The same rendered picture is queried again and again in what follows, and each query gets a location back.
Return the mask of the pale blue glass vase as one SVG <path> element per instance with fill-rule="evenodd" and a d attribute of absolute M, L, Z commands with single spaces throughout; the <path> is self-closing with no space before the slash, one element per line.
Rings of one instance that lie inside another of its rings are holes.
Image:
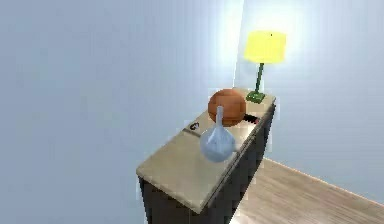
<path fill-rule="evenodd" d="M 219 163 L 236 151 L 234 136 L 223 126 L 224 107 L 216 107 L 215 124 L 200 137 L 200 151 L 206 159 Z"/>

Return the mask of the yellow table lamp green stand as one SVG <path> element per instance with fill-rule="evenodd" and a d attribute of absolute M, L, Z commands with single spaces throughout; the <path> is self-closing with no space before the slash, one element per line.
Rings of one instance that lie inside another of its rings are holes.
<path fill-rule="evenodd" d="M 265 64 L 280 63 L 284 60 L 286 35 L 281 32 L 257 30 L 252 31 L 247 38 L 244 58 L 258 63 L 255 89 L 247 94 L 246 100 L 260 104 L 265 94 L 260 91 L 260 83 Z"/>

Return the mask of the orange basketball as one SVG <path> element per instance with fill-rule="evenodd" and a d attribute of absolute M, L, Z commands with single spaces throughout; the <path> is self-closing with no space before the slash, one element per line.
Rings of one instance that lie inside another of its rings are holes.
<path fill-rule="evenodd" d="M 224 109 L 222 124 L 225 127 L 237 125 L 246 114 L 245 99 L 234 89 L 222 89 L 211 96 L 208 102 L 208 114 L 213 121 L 216 121 L 218 106 Z"/>

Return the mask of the dark cabinet with beige top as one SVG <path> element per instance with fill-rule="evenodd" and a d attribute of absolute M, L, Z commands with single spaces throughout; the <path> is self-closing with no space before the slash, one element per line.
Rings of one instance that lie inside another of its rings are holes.
<path fill-rule="evenodd" d="M 229 224 L 264 155 L 276 98 L 248 102 L 241 121 L 228 129 L 236 151 L 214 163 L 200 151 L 200 137 L 214 122 L 203 112 L 136 169 L 148 224 Z M 199 128 L 191 130 L 195 122 Z"/>

